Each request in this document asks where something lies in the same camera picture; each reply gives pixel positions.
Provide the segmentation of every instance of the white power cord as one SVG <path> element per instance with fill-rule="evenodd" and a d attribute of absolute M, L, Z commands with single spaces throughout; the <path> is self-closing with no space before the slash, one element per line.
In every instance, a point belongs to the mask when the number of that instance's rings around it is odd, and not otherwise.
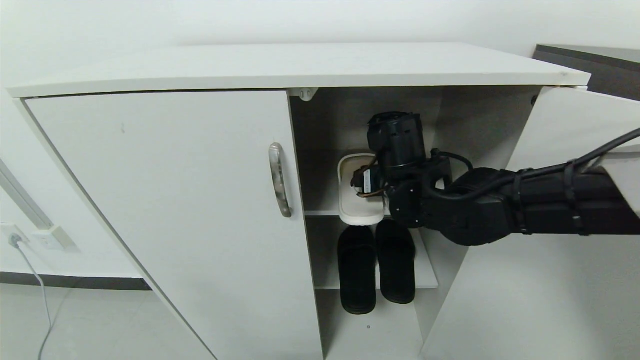
<path fill-rule="evenodd" d="M 40 287 L 42 288 L 42 297 L 44 299 L 44 309 L 47 311 L 47 319 L 49 321 L 49 330 L 47 331 L 47 335 L 44 337 L 44 340 L 42 341 L 42 345 L 40 346 L 40 351 L 38 353 L 38 360 L 41 360 L 42 350 L 44 350 L 44 345 L 47 343 L 47 339 L 49 339 L 49 335 L 51 334 L 51 329 L 53 329 L 53 323 L 51 322 L 51 315 L 49 314 L 49 305 L 47 303 L 47 292 L 44 289 L 44 282 L 42 281 L 42 279 L 40 278 L 36 270 L 33 268 L 33 266 L 31 266 L 31 263 L 29 262 L 27 255 L 25 255 L 22 249 L 20 249 L 20 245 L 18 245 L 18 242 L 20 241 L 22 241 L 22 238 L 18 234 L 11 234 L 11 236 L 9 237 L 9 244 L 12 247 L 15 247 L 16 249 L 18 249 L 18 251 L 24 258 L 24 260 L 27 262 L 27 265 L 29 265 L 29 268 L 33 272 L 33 275 L 35 275 L 36 279 L 38 279 L 38 282 L 40 282 Z"/>

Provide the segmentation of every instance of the silver door handle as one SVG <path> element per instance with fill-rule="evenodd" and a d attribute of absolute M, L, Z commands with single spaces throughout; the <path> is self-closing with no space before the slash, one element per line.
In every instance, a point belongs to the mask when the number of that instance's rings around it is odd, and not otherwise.
<path fill-rule="evenodd" d="M 291 208 L 287 200 L 287 190 L 284 187 L 284 176 L 282 175 L 282 146 L 279 143 L 272 143 L 269 146 L 269 164 L 271 165 L 271 178 L 273 179 L 273 189 L 276 191 L 276 200 L 282 216 L 291 217 Z"/>

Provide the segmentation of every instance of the slipper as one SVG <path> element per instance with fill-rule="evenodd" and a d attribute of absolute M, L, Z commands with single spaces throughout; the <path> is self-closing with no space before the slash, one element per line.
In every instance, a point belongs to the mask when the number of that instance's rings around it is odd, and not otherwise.
<path fill-rule="evenodd" d="M 382 220 L 376 228 L 380 291 L 385 299 L 409 304 L 415 298 L 415 244 L 407 228 Z"/>
<path fill-rule="evenodd" d="M 340 301 L 351 314 L 376 307 L 376 240 L 366 226 L 349 226 L 338 240 Z"/>
<path fill-rule="evenodd" d="M 371 163 L 375 154 L 351 154 L 338 163 L 338 214 L 347 225 L 375 225 L 385 217 L 382 196 L 363 198 L 351 187 L 353 172 Z"/>

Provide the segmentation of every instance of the white slipper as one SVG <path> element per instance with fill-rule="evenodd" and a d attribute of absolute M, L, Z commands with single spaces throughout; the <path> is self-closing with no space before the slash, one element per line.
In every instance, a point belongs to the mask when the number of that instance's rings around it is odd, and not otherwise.
<path fill-rule="evenodd" d="M 385 218 L 385 203 L 382 196 L 359 197 L 351 187 L 353 172 L 368 165 L 374 154 L 352 154 L 343 157 L 338 163 L 340 219 L 348 225 L 375 225 Z"/>

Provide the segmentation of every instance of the cabinet top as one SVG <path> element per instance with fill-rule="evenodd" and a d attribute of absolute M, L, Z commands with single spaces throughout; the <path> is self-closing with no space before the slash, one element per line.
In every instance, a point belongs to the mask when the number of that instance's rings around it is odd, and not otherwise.
<path fill-rule="evenodd" d="M 170 47 L 8 88 L 14 98 L 154 90 L 587 85 L 590 74 L 458 43 Z"/>

